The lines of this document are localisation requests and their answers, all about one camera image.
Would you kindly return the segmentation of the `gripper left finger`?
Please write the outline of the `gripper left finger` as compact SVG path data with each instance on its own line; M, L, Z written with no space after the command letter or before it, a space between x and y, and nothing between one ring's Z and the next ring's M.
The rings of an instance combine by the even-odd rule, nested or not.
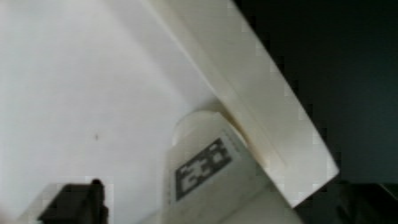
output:
M42 224L108 224L104 185L97 179L88 184L67 184L37 217Z

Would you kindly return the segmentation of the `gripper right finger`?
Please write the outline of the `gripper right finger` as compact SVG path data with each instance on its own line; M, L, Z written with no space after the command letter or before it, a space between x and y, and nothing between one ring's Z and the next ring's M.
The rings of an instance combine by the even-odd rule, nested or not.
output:
M328 183L294 211L303 224L398 224L398 184Z

